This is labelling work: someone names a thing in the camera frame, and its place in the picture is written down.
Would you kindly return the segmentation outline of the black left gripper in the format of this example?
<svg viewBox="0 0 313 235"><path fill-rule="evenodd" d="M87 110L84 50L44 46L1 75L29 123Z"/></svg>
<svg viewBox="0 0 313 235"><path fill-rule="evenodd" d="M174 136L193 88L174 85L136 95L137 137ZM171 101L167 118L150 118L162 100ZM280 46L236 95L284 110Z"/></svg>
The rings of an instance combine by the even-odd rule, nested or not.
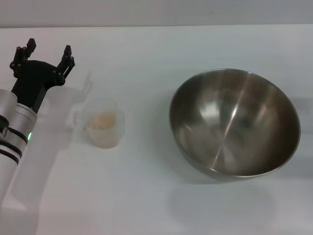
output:
<svg viewBox="0 0 313 235"><path fill-rule="evenodd" d="M17 79L12 93L17 96L17 102L38 113L47 90L54 86L62 86L73 67L71 46L67 45L59 65L28 60L34 52L36 43L30 38L25 47L17 47L10 68Z"/></svg>

